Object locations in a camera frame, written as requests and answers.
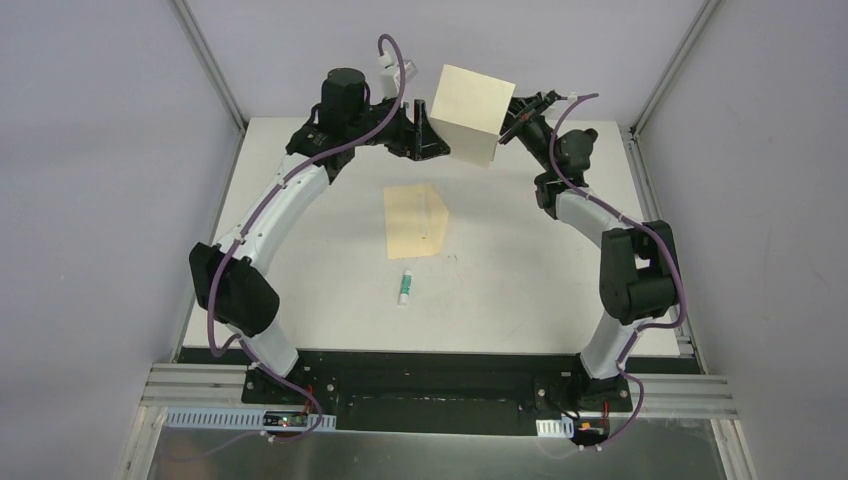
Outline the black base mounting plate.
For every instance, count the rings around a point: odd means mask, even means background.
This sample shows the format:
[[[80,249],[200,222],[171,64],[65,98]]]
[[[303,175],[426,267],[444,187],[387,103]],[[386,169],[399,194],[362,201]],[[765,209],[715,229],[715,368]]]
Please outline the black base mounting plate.
[[[246,373],[246,404],[301,409],[312,394],[340,430],[529,436],[539,420],[630,414],[620,376],[592,380],[576,355],[301,352],[288,386]]]

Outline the cream paper envelope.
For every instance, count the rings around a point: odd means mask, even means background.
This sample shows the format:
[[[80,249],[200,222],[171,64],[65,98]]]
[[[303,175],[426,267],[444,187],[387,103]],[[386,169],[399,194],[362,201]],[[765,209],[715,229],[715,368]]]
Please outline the cream paper envelope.
[[[441,253],[449,210],[433,184],[385,187],[383,202],[389,260]]]

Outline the green white glue stick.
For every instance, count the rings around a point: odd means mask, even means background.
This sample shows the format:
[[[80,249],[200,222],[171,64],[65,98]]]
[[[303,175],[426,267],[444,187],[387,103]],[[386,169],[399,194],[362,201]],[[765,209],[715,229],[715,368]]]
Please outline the green white glue stick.
[[[398,305],[399,306],[405,307],[409,304],[410,292],[411,292],[411,286],[412,286],[412,279],[413,279],[412,272],[409,269],[405,269],[403,274],[402,274],[400,285],[399,285],[399,292],[398,292]]]

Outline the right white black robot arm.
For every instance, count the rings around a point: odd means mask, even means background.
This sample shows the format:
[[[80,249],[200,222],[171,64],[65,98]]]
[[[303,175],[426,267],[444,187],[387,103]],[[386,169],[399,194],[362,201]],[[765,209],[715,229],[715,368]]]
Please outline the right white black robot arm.
[[[600,251],[603,316],[564,384],[564,397],[583,410],[625,389],[623,370],[639,335],[679,304],[681,279],[673,232],[664,221],[639,222],[589,188],[596,130],[560,132],[546,111],[555,91],[510,100],[499,142],[518,140],[544,171],[534,180],[538,207],[573,227]]]

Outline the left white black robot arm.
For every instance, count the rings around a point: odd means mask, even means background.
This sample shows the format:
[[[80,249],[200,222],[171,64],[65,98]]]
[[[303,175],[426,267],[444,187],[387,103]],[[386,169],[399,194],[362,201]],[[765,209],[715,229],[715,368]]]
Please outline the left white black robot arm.
[[[281,320],[281,297],[266,278],[270,264],[309,205],[339,176],[360,146],[383,146],[397,157],[424,161],[445,156],[448,144],[430,125],[426,103],[403,101],[417,69],[410,60],[380,73],[383,99],[371,101],[364,74],[331,70],[320,101],[291,136],[269,185],[234,227],[214,244],[197,243],[189,265],[200,308],[207,315],[207,341],[214,356],[225,348],[216,325],[231,332],[246,354],[271,371],[266,389],[281,404],[297,402],[305,378],[293,367],[298,351]]]

